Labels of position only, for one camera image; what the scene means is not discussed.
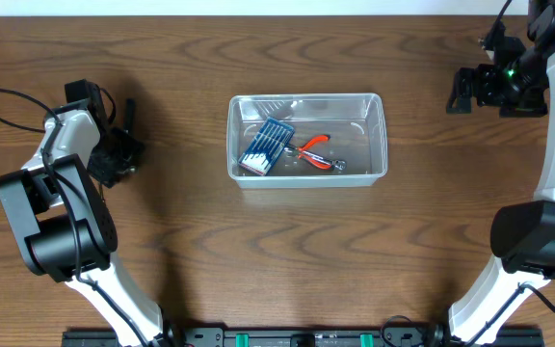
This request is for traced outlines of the claw hammer black handle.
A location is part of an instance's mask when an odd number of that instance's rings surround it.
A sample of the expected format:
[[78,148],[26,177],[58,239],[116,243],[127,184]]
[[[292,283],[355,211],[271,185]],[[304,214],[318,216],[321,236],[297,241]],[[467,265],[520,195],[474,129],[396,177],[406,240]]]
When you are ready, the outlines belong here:
[[136,112],[136,102],[132,98],[127,98],[125,100],[123,131],[126,133],[125,158],[128,164],[128,169],[127,169],[128,174],[134,174],[136,172],[136,167],[133,164],[135,147],[134,147],[134,138],[132,136],[135,112]]

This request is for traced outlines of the silver combination wrench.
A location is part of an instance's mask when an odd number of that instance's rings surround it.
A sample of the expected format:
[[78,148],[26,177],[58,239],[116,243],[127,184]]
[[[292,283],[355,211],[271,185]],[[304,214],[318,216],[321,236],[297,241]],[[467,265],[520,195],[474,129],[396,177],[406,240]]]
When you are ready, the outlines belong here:
[[304,160],[311,166],[325,171],[338,170],[343,171],[346,169],[347,163],[344,160],[329,159],[321,155],[310,152],[303,147],[286,146],[284,153],[289,157],[297,157]]

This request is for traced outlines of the blue precision screwdriver set case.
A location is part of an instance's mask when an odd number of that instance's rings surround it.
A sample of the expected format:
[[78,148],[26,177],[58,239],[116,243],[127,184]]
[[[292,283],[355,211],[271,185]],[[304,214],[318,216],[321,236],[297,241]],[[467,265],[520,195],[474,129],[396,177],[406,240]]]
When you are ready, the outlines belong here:
[[253,174],[267,175],[289,145],[294,134],[293,126],[268,118],[240,156],[239,166]]

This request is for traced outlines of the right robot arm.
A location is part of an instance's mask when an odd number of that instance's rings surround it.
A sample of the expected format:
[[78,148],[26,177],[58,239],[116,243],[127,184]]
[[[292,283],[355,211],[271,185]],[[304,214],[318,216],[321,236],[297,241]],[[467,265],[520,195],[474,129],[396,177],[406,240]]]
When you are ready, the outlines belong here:
[[498,210],[490,230],[492,255],[445,322],[425,332],[427,346],[533,346],[537,333],[505,333],[504,323],[530,295],[554,314],[542,294],[555,280],[555,0],[528,6],[531,47],[505,34],[496,18],[480,45],[488,65],[460,68],[446,111],[468,114],[492,106],[502,118],[548,118],[542,173],[532,200]]

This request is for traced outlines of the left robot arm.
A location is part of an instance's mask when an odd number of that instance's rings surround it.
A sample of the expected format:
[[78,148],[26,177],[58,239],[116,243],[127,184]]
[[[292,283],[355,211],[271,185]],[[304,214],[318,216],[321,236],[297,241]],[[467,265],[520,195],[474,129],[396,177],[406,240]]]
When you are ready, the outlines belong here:
[[0,176],[0,201],[29,270],[88,300],[118,345],[174,346],[179,339],[163,310],[119,259],[114,221],[90,175],[110,125],[100,98],[50,111],[32,158]]

